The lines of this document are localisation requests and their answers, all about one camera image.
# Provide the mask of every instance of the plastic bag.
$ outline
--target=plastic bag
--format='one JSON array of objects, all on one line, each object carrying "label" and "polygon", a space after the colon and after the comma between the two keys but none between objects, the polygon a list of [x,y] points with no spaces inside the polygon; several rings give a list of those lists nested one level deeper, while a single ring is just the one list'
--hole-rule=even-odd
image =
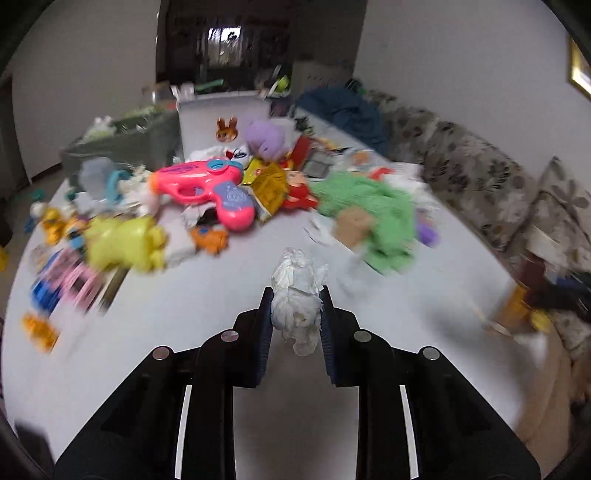
[{"label": "plastic bag", "polygon": [[327,272],[328,265],[316,267],[302,250],[288,248],[271,277],[271,321],[284,339],[295,339],[293,349],[298,356],[313,353],[318,345],[319,293]]}]

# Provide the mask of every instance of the dark doorway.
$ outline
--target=dark doorway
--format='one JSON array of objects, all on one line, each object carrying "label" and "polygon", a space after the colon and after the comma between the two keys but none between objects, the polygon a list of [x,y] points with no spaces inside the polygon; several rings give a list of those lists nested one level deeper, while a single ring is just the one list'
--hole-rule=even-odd
[{"label": "dark doorway", "polygon": [[0,85],[0,197],[29,185],[14,128],[12,78]]}]

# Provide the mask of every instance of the blue cloth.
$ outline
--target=blue cloth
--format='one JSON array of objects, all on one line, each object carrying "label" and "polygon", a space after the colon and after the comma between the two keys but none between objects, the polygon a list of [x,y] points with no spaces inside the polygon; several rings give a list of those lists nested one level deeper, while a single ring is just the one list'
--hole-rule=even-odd
[{"label": "blue cloth", "polygon": [[300,96],[297,106],[330,122],[382,155],[386,153],[384,121],[376,107],[344,88],[317,88]]}]

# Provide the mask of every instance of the green fuzzy toy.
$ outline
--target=green fuzzy toy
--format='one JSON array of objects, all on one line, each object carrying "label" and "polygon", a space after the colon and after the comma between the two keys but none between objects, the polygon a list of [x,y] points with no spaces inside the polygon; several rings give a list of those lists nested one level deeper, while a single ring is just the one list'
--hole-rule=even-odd
[{"label": "green fuzzy toy", "polygon": [[336,217],[345,208],[359,206],[376,220],[368,239],[365,261],[380,273],[400,270],[413,259],[415,211],[411,196],[380,181],[350,173],[332,173],[325,181],[310,182],[318,197],[318,211]]}]

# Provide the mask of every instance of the metal screw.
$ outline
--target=metal screw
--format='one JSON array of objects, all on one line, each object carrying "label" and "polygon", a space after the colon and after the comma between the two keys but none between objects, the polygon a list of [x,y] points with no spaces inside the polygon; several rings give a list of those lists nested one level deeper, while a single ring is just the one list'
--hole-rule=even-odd
[{"label": "metal screw", "polygon": [[155,348],[152,352],[152,357],[155,360],[164,360],[166,357],[170,355],[170,350],[168,350],[165,346],[159,346]]},{"label": "metal screw", "polygon": [[235,332],[234,330],[226,330],[222,333],[222,340],[227,343],[235,342],[238,340],[238,332]]},{"label": "metal screw", "polygon": [[360,343],[369,342],[371,340],[371,333],[366,332],[365,330],[357,330],[353,334],[353,338]]},{"label": "metal screw", "polygon": [[427,360],[437,360],[439,358],[439,350],[433,348],[432,346],[428,346],[423,350],[423,357]]}]

